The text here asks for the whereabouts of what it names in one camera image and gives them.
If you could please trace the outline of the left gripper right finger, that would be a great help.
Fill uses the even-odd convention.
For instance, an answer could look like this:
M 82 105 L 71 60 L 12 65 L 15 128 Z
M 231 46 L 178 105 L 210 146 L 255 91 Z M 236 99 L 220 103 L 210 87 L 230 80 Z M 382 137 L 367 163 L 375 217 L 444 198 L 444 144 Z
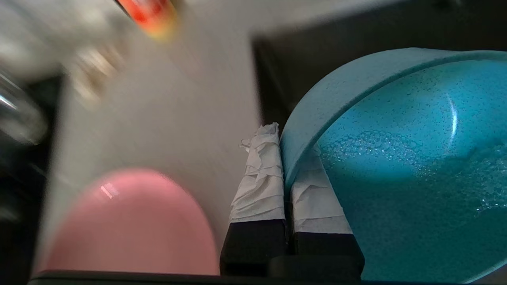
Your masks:
M 315 145 L 304 157 L 291 189 L 296 260 L 315 277 L 360 277 L 364 255 Z

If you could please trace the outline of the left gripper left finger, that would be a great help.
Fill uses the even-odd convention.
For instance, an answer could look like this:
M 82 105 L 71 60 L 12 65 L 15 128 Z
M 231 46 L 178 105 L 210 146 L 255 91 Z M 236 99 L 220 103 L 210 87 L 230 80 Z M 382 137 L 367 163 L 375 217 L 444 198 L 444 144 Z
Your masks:
M 220 273 L 266 276 L 270 261 L 284 255 L 288 245 L 279 125 L 261 126 L 242 144 L 248 158 L 231 203 Z

